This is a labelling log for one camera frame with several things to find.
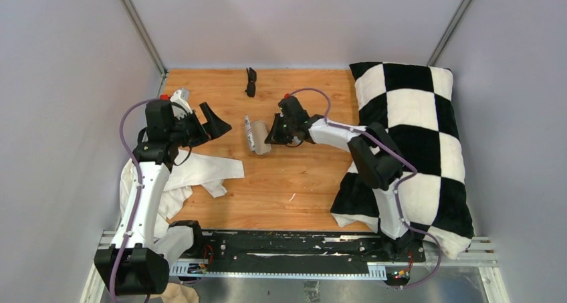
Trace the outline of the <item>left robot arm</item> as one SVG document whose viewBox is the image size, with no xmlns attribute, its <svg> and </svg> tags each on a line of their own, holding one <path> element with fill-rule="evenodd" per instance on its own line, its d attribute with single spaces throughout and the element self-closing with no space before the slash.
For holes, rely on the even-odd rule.
<svg viewBox="0 0 567 303">
<path fill-rule="evenodd" d="M 172 265 L 185 254 L 199 257 L 205 240 L 198 221 L 170 225 L 159 240 L 154 226 L 159 203 L 167 181 L 177 165 L 181 147 L 194 148 L 219 138 L 232 127 L 221 120 L 204 102 L 200 104 L 206 122 L 200 123 L 188 104 L 173 99 L 153 98 L 130 107 L 145 108 L 146 127 L 130 148 L 122 139 L 135 176 L 124 214 L 110 245 L 98 249 L 94 265 L 113 302 L 120 296 L 162 294 L 167 287 Z"/>
</svg>

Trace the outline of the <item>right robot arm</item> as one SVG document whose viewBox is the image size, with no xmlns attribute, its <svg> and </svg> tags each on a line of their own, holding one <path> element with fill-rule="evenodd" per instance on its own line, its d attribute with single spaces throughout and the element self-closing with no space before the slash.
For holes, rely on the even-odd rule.
<svg viewBox="0 0 567 303">
<path fill-rule="evenodd" d="M 371 188 L 376 200 L 383 255 L 394 262 L 407 255 L 413 233 L 404 217 L 396 184 L 408 163 L 384 127 L 377 122 L 352 126 L 318 114 L 310 116 L 294 96 L 286 96 L 278 106 L 279 113 L 274 116 L 265 142 L 286 145 L 298 139 L 349 152 L 359 179 Z"/>
</svg>

